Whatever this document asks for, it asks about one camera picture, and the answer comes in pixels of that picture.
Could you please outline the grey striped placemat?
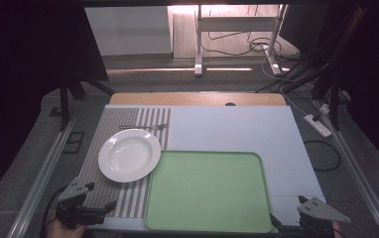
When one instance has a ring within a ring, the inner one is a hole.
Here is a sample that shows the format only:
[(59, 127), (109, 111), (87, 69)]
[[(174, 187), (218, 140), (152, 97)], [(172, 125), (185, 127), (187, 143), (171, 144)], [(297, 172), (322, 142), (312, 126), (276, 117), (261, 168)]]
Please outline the grey striped placemat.
[(107, 178), (98, 165), (102, 145), (113, 135), (127, 129), (142, 129), (156, 136), (161, 152), (168, 147), (169, 124), (172, 110), (165, 107), (114, 107), (106, 106), (79, 173), (84, 182), (94, 182), (95, 188), (85, 204), (102, 207), (117, 201), (108, 215), (115, 218), (141, 218), (144, 216), (150, 174), (132, 182), (117, 182)]

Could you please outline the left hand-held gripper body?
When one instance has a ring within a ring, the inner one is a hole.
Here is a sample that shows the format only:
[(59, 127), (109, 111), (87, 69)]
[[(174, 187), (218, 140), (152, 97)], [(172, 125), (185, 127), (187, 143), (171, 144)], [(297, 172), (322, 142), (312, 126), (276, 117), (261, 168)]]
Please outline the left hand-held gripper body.
[(79, 178), (74, 178), (58, 198), (56, 218), (72, 229), (79, 225), (102, 224), (105, 218), (104, 208), (84, 206), (89, 191)]

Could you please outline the aluminium rail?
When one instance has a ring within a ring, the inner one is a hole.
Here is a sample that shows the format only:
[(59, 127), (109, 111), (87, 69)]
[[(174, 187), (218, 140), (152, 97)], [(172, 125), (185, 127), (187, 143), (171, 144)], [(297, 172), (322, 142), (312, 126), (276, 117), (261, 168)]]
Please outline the aluminium rail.
[(327, 115), (323, 116), (322, 122), (332, 131), (332, 138), (379, 234), (379, 152), (354, 123), (347, 110), (341, 107), (339, 112), (339, 130), (329, 122)]
[(58, 132), (6, 238), (24, 238), (75, 121), (76, 113), (73, 113), (63, 129)]

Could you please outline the white panel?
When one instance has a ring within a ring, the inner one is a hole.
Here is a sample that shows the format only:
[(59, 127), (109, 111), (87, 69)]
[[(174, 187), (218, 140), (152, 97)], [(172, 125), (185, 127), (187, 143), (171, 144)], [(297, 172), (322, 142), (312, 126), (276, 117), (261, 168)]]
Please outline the white panel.
[(172, 12), (167, 6), (86, 8), (85, 13), (103, 56), (173, 52)]

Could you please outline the person's right hand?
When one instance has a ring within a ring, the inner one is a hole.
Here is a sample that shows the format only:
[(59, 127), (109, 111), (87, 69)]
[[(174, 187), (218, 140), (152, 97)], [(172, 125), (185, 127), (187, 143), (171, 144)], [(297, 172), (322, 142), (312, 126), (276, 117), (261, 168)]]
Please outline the person's right hand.
[(333, 233), (334, 233), (334, 238), (343, 238), (343, 235), (341, 234), (340, 231), (340, 226), (337, 222), (331, 222), (332, 223), (332, 228), (333, 228)]

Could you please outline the wooden table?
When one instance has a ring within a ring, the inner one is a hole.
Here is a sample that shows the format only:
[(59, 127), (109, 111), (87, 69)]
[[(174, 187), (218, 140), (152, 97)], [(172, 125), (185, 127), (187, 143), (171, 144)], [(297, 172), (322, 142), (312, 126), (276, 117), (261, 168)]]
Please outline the wooden table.
[(189, 106), (285, 106), (278, 93), (248, 92), (133, 92), (115, 93), (110, 105), (189, 105)]

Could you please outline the black metal stand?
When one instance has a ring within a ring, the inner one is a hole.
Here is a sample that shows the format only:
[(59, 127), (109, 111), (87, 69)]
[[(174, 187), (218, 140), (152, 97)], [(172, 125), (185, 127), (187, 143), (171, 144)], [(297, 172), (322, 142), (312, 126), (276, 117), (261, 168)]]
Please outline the black metal stand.
[(72, 97), (76, 100), (82, 100), (85, 98), (85, 91), (82, 82), (86, 82), (91, 86), (99, 89), (100, 91), (106, 93), (107, 95), (112, 96), (116, 91), (96, 79), (91, 78), (90, 76), (79, 72), (73, 71), (64, 73), (60, 79), (60, 96), (61, 96), (61, 116), (62, 124), (61, 131), (64, 130), (67, 123), (69, 122), (69, 105), (68, 105), (68, 95), (71, 94)]
[(341, 29), (335, 36), (335, 39), (326, 48), (325, 61), (312, 72), (298, 77), (287, 86), (281, 88), (281, 93), (286, 94), (316, 79), (316, 85), (312, 90), (312, 97), (313, 99), (323, 99), (329, 93), (329, 121), (336, 130), (339, 130), (337, 116), (340, 102), (338, 97), (340, 79), (337, 77), (337, 74), (340, 70), (342, 55), (368, 8), (369, 5), (367, 4), (355, 3), (352, 11), (347, 15), (346, 23), (341, 25)]

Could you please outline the white round plate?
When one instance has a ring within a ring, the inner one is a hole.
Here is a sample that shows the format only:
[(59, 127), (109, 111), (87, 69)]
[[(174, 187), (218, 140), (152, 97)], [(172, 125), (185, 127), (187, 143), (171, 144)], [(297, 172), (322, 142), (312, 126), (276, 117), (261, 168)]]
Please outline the white round plate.
[(161, 156), (156, 136), (142, 129), (127, 129), (111, 136), (101, 147), (101, 172), (117, 182), (132, 182), (148, 175)]

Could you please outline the white desk frame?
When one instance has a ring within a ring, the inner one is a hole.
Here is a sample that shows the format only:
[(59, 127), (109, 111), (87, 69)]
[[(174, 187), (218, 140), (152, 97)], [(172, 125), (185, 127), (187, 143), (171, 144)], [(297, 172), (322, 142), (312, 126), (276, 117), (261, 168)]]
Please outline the white desk frame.
[(274, 53), (275, 44), (284, 18), (287, 4), (278, 6), (276, 17), (202, 17), (201, 6), (197, 6), (196, 14), (196, 48), (194, 75), (202, 76), (202, 48), (201, 40), (203, 32), (270, 32), (271, 38), (265, 49), (265, 56), (274, 76), (279, 76), (282, 71), (277, 64)]

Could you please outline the white power strip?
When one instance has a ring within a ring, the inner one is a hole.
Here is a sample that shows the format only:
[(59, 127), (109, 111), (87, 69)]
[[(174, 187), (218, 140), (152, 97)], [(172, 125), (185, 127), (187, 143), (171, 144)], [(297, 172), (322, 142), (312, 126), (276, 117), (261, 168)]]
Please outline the white power strip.
[(319, 121), (319, 115), (312, 114), (306, 115), (304, 120), (313, 127), (323, 138), (328, 138), (332, 133)]

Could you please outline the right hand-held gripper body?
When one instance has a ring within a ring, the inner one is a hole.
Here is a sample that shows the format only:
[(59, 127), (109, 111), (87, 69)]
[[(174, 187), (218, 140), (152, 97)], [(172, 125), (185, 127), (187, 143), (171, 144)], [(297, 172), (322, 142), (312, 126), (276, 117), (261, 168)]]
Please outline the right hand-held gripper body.
[(300, 215), (298, 226), (281, 225), (279, 238), (334, 238), (331, 222), (347, 222), (351, 219), (317, 197), (308, 198), (297, 207)]

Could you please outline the green plastic tray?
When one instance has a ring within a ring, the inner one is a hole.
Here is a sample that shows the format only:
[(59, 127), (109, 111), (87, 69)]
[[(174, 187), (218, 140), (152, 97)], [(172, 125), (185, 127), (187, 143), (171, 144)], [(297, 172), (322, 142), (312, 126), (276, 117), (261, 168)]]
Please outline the green plastic tray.
[(144, 215), (152, 230), (269, 233), (271, 208), (255, 153), (164, 151)]

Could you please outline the light blue table board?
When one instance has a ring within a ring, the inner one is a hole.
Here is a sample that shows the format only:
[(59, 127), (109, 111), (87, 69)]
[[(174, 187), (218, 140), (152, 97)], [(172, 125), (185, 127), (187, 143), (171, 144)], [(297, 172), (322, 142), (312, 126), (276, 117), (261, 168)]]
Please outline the light blue table board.
[[(164, 151), (246, 152), (262, 161), (271, 213), (287, 225), (296, 224), (298, 196), (322, 198), (320, 185), (304, 142), (288, 106), (149, 106), (172, 110), (168, 147)], [(107, 217), (103, 228), (138, 233), (166, 233), (188, 236), (257, 235), (162, 231), (148, 228), (141, 218)]]

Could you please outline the person's left hand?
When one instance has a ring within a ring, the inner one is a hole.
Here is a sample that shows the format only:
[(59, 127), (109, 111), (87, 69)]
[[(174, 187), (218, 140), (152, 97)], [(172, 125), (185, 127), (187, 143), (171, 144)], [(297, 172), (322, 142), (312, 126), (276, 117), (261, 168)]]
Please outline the person's left hand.
[(83, 225), (69, 229), (55, 218), (47, 226), (46, 238), (81, 238), (86, 229), (87, 227)]

